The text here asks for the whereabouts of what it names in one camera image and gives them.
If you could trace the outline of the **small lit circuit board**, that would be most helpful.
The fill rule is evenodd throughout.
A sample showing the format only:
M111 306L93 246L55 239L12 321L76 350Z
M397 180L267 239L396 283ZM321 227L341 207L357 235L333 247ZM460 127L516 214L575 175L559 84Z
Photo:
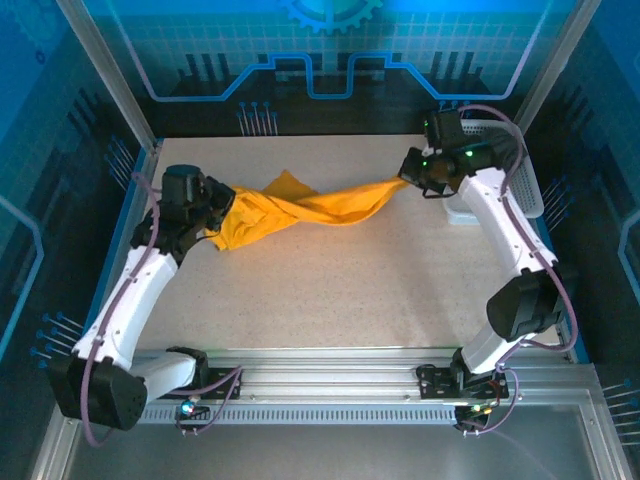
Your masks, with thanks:
M475 421L478 418L488 417L493 407L489 404L469 404L455 407L455 418L459 421Z
M200 405L194 400L183 401L176 410L176 421L201 421L209 418L210 408L206 405Z

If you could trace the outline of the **aluminium frame post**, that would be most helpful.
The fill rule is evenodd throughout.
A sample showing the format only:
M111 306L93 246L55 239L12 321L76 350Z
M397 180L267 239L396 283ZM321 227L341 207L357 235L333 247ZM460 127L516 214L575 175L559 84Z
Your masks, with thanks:
M84 1L55 1L136 140L147 154L154 155L156 137Z
M602 0L576 0L551 52L516 113L515 123L522 134L531 127L601 2Z

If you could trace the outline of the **yellow t-shirt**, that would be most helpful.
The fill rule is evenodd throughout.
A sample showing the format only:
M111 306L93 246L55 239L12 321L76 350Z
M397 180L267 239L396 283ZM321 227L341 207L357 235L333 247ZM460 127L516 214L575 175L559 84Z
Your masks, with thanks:
M220 251L230 251L298 223L354 225L374 216L408 186L405 180L392 177L319 193L284 170L262 190L235 186L235 199L220 229L206 229L203 238Z

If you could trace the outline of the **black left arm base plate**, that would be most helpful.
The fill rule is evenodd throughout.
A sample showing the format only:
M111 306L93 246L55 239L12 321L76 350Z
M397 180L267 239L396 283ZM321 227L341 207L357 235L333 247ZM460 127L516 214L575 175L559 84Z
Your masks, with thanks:
M211 368L204 383L194 389L192 395L206 400L236 400L242 387L243 368Z

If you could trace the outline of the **grey metal floor panel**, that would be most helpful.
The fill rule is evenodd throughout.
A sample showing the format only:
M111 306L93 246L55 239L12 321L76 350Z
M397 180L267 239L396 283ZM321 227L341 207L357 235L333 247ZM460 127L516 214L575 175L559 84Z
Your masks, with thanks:
M600 480L572 416L521 414L465 438L444 426L165 426L81 444L65 480Z

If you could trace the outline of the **white perforated plastic basket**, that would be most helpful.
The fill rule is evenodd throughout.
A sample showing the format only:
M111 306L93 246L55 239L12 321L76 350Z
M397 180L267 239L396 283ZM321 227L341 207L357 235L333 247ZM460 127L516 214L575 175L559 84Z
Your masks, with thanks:
M486 131L493 134L497 129L501 129L506 132L508 141L513 142L514 140L511 128L500 120L463 119L461 123L467 135L482 135ZM519 168L511 179L510 188L525 217L536 219L543 214L544 204L526 145L524 145L523 153L524 156ZM479 224L475 215L459 195L445 198L442 204L449 224L463 226L477 226Z

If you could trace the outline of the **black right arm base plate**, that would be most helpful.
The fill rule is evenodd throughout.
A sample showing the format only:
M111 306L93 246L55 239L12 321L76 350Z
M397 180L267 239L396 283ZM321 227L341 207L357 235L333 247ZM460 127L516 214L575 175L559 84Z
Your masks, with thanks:
M496 371L472 374L458 367L418 366L415 370L422 400L503 400L509 397L506 376Z

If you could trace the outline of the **aluminium mounting rail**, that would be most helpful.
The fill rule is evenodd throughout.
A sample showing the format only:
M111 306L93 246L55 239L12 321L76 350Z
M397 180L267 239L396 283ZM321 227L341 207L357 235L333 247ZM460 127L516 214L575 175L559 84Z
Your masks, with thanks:
M214 367L244 369L245 404L400 404L420 401L415 369L447 367L451 348L276 348L207 352ZM507 365L519 379L524 405L562 404L600 393L591 364L564 354L524 349Z

